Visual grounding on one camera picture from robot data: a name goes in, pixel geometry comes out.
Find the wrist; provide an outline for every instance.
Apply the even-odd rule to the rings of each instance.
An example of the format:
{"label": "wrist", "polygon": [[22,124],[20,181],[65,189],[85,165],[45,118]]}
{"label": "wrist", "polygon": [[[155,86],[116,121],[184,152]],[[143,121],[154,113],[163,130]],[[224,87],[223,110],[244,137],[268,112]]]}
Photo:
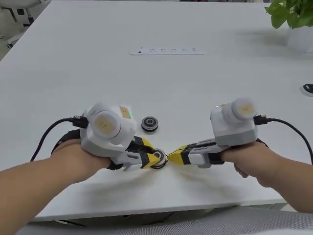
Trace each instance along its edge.
{"label": "wrist", "polygon": [[288,159],[271,151],[271,161],[268,163],[268,169],[264,171],[261,177],[258,177],[259,183],[266,188],[273,188],[277,184],[277,178],[281,175]]}
{"label": "wrist", "polygon": [[73,166],[72,159],[67,156],[54,156],[47,159],[50,164],[56,169],[56,174],[58,174],[64,181],[64,183],[69,186],[77,182],[81,177],[80,169]]}

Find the white cylinder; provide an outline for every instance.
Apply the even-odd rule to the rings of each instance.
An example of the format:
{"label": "white cylinder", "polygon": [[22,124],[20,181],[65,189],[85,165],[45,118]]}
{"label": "white cylinder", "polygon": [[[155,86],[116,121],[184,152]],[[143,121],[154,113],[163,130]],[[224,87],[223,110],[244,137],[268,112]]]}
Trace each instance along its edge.
{"label": "white cylinder", "polygon": [[302,52],[313,52],[313,27],[290,29],[287,46]]}

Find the black strap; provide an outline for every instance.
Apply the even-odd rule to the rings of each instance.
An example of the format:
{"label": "black strap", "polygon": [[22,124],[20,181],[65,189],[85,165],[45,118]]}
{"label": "black strap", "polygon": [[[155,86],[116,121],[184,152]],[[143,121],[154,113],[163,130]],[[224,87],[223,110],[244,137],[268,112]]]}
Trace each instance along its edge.
{"label": "black strap", "polygon": [[[69,141],[69,140],[80,140],[80,132],[79,129],[69,131],[65,135],[63,135],[60,140],[56,143],[56,145],[53,147],[51,154],[53,151],[62,143]],[[109,170],[119,170],[123,167],[123,164],[115,164],[113,161],[111,161],[109,167],[107,169]]]}

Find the finger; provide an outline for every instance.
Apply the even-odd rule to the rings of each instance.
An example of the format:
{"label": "finger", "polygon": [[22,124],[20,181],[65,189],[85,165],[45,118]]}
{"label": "finger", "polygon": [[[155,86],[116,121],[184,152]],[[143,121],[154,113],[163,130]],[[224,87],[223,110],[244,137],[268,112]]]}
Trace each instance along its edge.
{"label": "finger", "polygon": [[235,166],[235,170],[236,170],[243,178],[247,178],[247,177],[248,177],[248,175],[245,174],[242,170],[240,170],[239,167],[237,167],[237,165],[234,164],[234,166]]}
{"label": "finger", "polygon": [[223,162],[235,163],[236,162],[236,149],[228,149],[222,152],[221,159]]}

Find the white table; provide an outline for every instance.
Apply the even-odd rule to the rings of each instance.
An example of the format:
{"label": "white table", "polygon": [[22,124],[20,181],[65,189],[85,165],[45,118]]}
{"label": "white table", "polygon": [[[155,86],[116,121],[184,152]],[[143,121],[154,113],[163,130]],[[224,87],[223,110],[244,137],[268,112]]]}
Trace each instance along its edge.
{"label": "white table", "polygon": [[[210,110],[250,96],[259,111],[285,119],[313,142],[313,57],[284,46],[262,4],[53,1],[0,63],[0,168],[29,161],[46,128],[98,101],[129,104],[159,129],[137,134],[167,152],[213,137]],[[195,46],[206,55],[130,56],[141,46]],[[70,124],[55,128],[38,159]],[[301,138],[281,124],[259,128],[278,153],[310,162]],[[36,220],[283,202],[231,164],[169,164],[136,172],[101,170],[58,195]]]}

